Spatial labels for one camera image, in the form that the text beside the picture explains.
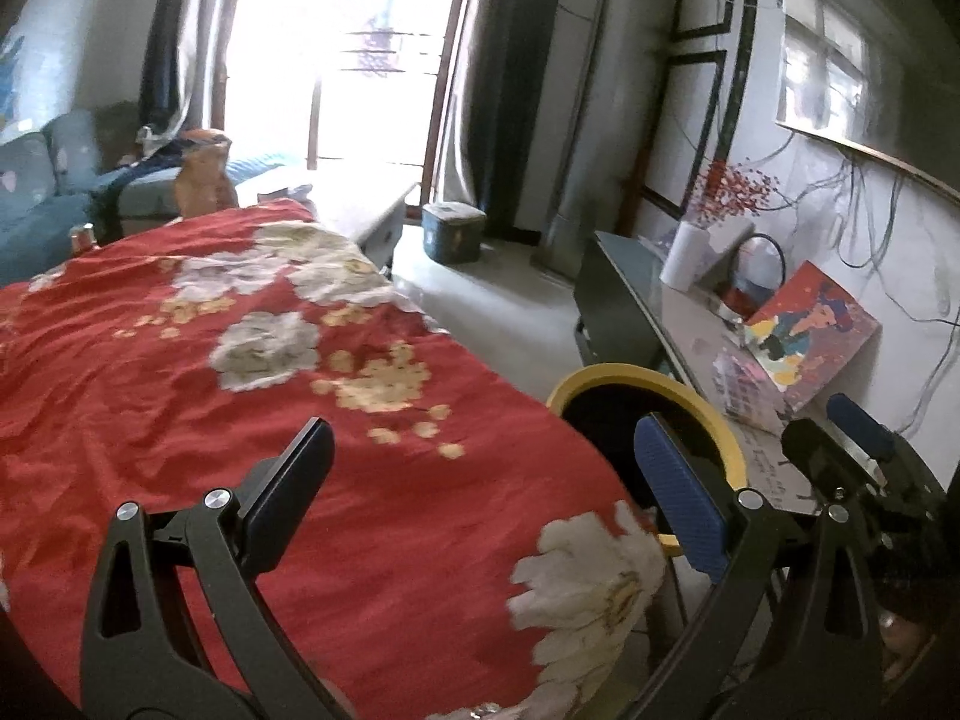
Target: blue sofa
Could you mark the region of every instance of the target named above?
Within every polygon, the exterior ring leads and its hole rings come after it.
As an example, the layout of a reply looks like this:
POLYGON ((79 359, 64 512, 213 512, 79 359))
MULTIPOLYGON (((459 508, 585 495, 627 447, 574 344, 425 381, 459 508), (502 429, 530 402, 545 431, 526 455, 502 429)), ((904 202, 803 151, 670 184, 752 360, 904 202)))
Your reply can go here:
POLYGON ((0 146, 0 286, 65 262, 69 230, 89 220, 89 204, 89 194, 59 183, 42 133, 0 146))
MULTIPOLYGON (((75 110, 0 146, 0 287, 65 262, 69 231, 88 221, 92 197, 104 191, 125 151, 133 147, 136 105, 120 103, 95 114, 75 110)), ((242 183, 274 167, 296 164, 289 154, 232 159, 227 174, 242 183)), ((179 169, 134 181, 120 196, 121 223, 153 225, 176 218, 173 182, 179 169)))

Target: bed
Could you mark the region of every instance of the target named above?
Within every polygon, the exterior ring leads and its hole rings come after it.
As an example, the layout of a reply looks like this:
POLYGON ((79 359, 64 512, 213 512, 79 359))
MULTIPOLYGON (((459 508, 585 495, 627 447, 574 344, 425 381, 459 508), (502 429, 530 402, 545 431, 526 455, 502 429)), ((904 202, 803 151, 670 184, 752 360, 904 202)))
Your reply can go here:
POLYGON ((333 427, 333 471, 258 586, 364 720, 569 717, 661 581, 649 523, 592 446, 289 200, 0 290, 0 371, 0 604, 75 699, 117 506, 236 485, 311 416, 333 427))

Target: storage box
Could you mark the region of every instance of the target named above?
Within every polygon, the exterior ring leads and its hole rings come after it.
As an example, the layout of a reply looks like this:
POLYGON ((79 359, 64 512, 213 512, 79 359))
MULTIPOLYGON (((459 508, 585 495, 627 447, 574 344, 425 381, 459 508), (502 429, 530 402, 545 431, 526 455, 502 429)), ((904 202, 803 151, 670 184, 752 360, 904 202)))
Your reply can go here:
POLYGON ((462 202, 438 202, 424 206, 424 251, 442 265, 472 263, 480 259, 487 215, 462 202))

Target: tile floor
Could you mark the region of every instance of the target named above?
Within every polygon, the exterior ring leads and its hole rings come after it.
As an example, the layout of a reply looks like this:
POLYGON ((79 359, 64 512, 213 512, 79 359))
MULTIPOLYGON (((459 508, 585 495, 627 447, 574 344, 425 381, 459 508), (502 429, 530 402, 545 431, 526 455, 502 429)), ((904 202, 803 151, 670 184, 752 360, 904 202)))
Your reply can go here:
POLYGON ((394 282, 476 357, 542 402, 583 364, 573 340, 572 285, 534 268, 533 252, 492 241, 480 261, 443 266, 424 253, 424 230, 408 225, 394 282))

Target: curtain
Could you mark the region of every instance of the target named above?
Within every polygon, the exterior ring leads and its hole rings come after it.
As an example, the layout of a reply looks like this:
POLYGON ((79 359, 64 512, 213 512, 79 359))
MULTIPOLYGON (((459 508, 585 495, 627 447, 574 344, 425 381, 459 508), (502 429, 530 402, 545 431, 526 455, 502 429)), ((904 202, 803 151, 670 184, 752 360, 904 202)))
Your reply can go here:
POLYGON ((467 0, 449 84, 431 199, 512 230, 533 138, 558 0, 467 0))
POLYGON ((209 127, 224 0, 159 0, 140 89, 149 154, 184 127, 209 127))
POLYGON ((477 205, 464 135, 469 129, 469 100, 476 88, 476 59, 488 15, 484 5, 490 1, 466 0, 464 3, 443 117, 440 160, 432 197, 436 201, 451 200, 477 205))

